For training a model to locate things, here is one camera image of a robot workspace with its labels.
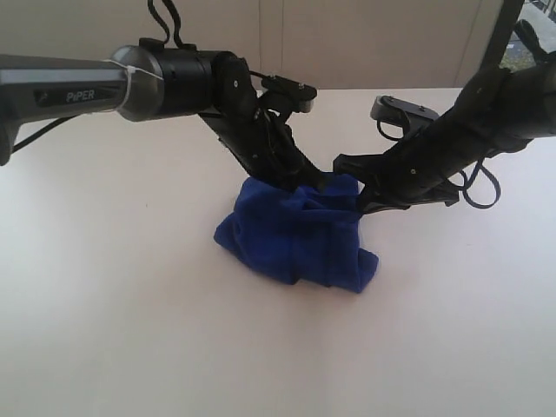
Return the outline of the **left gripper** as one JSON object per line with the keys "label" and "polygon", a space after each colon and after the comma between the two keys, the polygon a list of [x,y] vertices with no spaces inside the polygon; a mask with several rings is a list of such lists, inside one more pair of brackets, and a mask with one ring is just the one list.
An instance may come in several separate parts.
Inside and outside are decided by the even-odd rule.
{"label": "left gripper", "polygon": [[318,169],[274,126],[256,95],[223,96],[199,117],[250,176],[289,193],[300,186],[324,191],[333,175]]}

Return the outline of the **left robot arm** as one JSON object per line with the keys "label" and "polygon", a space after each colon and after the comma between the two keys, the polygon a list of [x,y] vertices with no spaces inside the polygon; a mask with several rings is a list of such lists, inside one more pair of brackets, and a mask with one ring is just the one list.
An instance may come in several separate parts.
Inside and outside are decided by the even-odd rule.
{"label": "left robot arm", "polygon": [[143,38],[101,61],[43,56],[1,58],[1,160],[23,143],[19,129],[116,112],[131,122],[198,116],[244,170],[268,185],[320,190],[325,174],[297,148],[288,119],[308,113],[316,89],[261,76],[229,51],[167,48]]}

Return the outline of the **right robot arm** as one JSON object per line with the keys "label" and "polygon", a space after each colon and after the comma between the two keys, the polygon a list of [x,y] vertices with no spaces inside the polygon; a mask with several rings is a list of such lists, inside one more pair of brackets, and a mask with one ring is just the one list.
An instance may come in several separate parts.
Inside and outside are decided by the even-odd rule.
{"label": "right robot arm", "polygon": [[393,96],[377,96],[370,116],[378,126],[403,131],[380,155],[340,155],[333,171],[361,182],[356,208],[364,215],[469,200],[479,173],[501,196],[487,158],[525,149],[534,139],[555,134],[555,64],[545,62],[512,72],[479,71],[443,115]]}

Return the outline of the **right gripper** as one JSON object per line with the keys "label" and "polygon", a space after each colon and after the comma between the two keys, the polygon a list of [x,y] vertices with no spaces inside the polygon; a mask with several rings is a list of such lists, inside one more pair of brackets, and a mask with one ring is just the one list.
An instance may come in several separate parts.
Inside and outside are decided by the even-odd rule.
{"label": "right gripper", "polygon": [[362,214],[407,210],[415,205],[460,200],[448,178],[460,171],[460,134],[425,130],[375,155],[338,155],[333,172],[363,184],[356,199]]}

